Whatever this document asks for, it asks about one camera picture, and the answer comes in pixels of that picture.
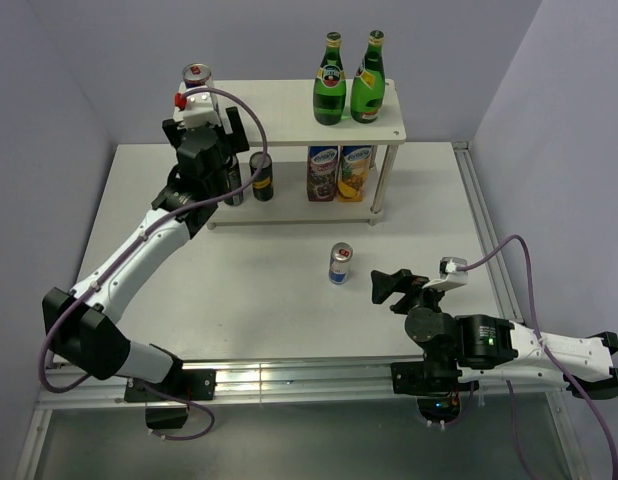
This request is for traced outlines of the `black can front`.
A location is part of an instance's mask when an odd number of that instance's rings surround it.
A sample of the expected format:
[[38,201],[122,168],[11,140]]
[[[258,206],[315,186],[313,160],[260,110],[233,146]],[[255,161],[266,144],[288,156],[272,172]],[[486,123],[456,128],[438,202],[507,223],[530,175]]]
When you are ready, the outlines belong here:
[[[227,191],[231,192],[237,190],[242,186],[242,177],[240,171],[239,159],[236,155],[233,155],[226,167],[227,170]],[[239,192],[233,195],[231,198],[225,200],[225,203],[229,206],[238,206],[244,201],[243,192]]]

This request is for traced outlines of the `black can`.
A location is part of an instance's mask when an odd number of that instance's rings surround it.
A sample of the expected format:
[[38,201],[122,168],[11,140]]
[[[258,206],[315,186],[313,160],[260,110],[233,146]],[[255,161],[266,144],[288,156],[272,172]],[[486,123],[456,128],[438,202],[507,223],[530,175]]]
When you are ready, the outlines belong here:
[[[231,192],[237,190],[242,186],[242,177],[240,171],[239,159],[236,155],[233,155],[226,167],[227,170],[227,191]],[[243,192],[239,192],[233,195],[231,198],[225,200],[225,203],[229,206],[238,206],[244,201]]]
[[259,169],[258,175],[252,182],[252,192],[256,200],[267,202],[274,196],[273,186],[273,165],[269,154],[255,152],[250,156],[249,167],[251,174],[254,175]]

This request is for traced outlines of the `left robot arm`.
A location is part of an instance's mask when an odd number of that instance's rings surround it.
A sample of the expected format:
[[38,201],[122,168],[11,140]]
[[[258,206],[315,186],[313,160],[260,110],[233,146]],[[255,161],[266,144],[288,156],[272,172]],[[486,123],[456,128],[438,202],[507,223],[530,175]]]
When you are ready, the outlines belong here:
[[129,340],[116,324],[160,265],[215,213],[215,198],[228,194],[230,162],[249,144],[237,108],[226,114],[229,131],[215,122],[184,128],[173,119],[164,121],[177,158],[165,187],[133,234],[94,273],[68,291],[53,288],[45,295],[43,361],[56,354],[98,380],[145,382],[161,399],[184,389],[180,358]]

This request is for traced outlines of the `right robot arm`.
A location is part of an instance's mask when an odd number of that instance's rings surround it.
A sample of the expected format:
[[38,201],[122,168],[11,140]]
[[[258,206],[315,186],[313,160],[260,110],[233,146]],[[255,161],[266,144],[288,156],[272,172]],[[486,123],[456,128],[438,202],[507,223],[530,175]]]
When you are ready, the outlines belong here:
[[566,389],[593,400],[618,397],[618,368],[612,356],[618,337],[602,332],[573,338],[533,329],[484,314],[452,316],[440,303],[445,293],[466,285],[465,272],[437,279],[400,269],[371,273],[372,301],[401,299],[391,311],[405,318],[407,337],[423,352],[418,361],[391,364],[393,390],[416,397],[441,397],[509,381]]

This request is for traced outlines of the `green glass bottle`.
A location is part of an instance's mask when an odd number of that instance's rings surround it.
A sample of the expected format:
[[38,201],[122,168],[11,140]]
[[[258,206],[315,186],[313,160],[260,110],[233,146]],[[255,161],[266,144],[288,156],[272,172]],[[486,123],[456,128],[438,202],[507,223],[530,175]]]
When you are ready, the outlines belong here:
[[383,105],[385,94],[385,71],[382,47],[385,34],[372,30],[368,46],[355,74],[350,98],[352,118],[359,123],[374,122]]
[[322,125],[340,122],[345,108],[346,81],[340,55],[342,37],[332,31],[326,35],[325,53],[313,86],[313,114]]

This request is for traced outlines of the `blue silver can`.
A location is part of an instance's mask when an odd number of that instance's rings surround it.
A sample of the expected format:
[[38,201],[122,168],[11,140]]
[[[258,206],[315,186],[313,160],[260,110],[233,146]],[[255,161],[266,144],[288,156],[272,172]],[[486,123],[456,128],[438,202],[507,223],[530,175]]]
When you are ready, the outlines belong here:
[[178,108],[183,111],[194,106],[211,105],[216,112],[219,112],[218,100],[215,93],[198,92],[188,96],[186,92],[197,87],[213,87],[213,76],[211,69],[202,63],[192,63],[182,70],[182,80],[184,90],[178,100]]
[[350,265],[353,259],[353,248],[345,243],[339,242],[333,245],[330,252],[329,261],[329,280],[334,284],[343,284],[347,281]]

